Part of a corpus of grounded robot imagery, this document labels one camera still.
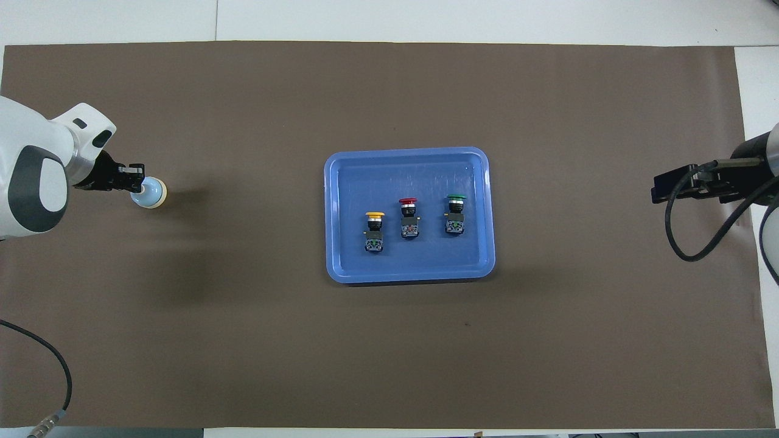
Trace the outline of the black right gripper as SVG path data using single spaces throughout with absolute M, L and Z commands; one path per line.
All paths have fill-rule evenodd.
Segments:
M 654 177 L 651 202 L 668 202 L 682 181 L 679 199 L 718 199 L 719 203 L 754 202 L 752 192 L 769 180 L 769 137 L 760 135 L 740 144 L 731 157 L 701 165 L 687 164 Z

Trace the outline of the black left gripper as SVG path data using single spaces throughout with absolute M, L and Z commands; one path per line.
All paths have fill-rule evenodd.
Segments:
M 76 189 L 106 192 L 112 190 L 144 191 L 145 164 L 128 164 L 125 167 L 125 174 L 131 178 L 126 178 L 126 181 L 124 173 L 120 172 L 120 167 L 125 167 L 125 164 L 115 161 L 108 152 L 101 151 L 89 174 L 81 182 L 76 183 Z

